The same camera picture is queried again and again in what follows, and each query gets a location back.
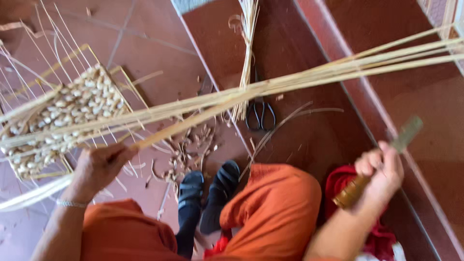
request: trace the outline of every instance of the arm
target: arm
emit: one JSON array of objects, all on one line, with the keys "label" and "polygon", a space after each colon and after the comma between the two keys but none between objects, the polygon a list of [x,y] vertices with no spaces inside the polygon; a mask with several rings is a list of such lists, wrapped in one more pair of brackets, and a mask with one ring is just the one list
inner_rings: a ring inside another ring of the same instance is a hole
[{"label": "arm", "polygon": [[352,260],[361,250],[404,176],[396,150],[385,142],[379,142],[379,146],[380,150],[364,153],[355,163],[357,173],[371,176],[375,172],[363,196],[353,209],[338,209],[333,214],[309,243],[304,260],[317,257]]},{"label": "arm", "polygon": [[[122,144],[84,150],[77,162],[74,178],[61,195],[61,200],[88,204],[136,153]],[[85,208],[57,206],[31,260],[80,260],[84,213]]]}]

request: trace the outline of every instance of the foot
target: foot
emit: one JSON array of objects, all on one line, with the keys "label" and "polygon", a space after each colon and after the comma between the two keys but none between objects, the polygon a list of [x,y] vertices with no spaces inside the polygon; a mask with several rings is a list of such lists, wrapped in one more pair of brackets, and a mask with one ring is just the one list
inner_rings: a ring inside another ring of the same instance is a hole
[{"label": "foot", "polygon": [[179,186],[179,232],[175,236],[177,254],[190,260],[193,253],[193,237],[200,219],[201,196],[204,178],[201,172],[187,174]]},{"label": "foot", "polygon": [[209,187],[209,195],[206,199],[205,208],[201,214],[200,232],[209,235],[220,230],[219,217],[222,209],[232,198],[238,186],[240,169],[233,160],[222,165]]},{"label": "foot", "polygon": [[199,215],[201,210],[201,196],[203,196],[203,174],[192,171],[185,176],[179,185],[179,226],[192,215]]}]

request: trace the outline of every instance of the silver bracelet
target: silver bracelet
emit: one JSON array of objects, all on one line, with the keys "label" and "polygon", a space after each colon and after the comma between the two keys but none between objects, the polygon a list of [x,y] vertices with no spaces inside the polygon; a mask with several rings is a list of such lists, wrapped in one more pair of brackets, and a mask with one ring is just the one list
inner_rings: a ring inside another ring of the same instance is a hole
[{"label": "silver bracelet", "polygon": [[84,203],[78,203],[78,202],[72,202],[72,201],[67,201],[67,200],[57,200],[57,205],[60,207],[73,207],[73,208],[82,208],[85,209],[87,208],[87,204]]}]

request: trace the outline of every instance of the left hand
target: left hand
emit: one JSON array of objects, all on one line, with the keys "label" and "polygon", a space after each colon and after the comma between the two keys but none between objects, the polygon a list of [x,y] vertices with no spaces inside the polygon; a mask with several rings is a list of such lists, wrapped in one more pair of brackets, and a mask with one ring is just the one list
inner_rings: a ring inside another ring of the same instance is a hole
[{"label": "left hand", "polygon": [[137,154],[124,144],[111,144],[106,148],[83,150],[74,171],[74,178],[62,198],[78,203],[88,203],[108,186],[124,164]]}]

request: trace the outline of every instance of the wrist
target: wrist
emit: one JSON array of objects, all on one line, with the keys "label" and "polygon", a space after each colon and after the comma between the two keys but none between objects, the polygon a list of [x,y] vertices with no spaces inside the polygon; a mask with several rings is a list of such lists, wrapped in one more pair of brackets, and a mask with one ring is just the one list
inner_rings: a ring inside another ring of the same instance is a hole
[{"label": "wrist", "polygon": [[69,186],[64,193],[61,195],[62,200],[88,204],[95,194],[77,189],[75,186]]}]

